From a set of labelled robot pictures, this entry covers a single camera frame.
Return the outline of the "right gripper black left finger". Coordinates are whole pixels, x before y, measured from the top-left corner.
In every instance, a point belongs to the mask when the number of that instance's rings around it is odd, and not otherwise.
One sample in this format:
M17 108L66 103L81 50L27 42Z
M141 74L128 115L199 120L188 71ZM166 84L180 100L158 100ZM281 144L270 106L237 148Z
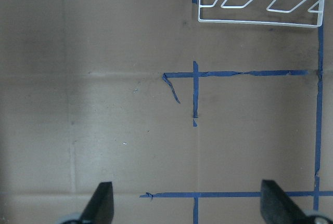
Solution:
M101 182L80 216L80 223L112 223L114 217L112 182Z

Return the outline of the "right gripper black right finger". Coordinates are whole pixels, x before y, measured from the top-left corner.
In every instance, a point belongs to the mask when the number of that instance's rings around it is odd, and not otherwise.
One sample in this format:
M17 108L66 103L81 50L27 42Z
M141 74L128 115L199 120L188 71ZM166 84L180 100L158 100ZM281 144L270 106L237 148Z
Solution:
M261 216L270 224L315 223L273 180L261 182Z

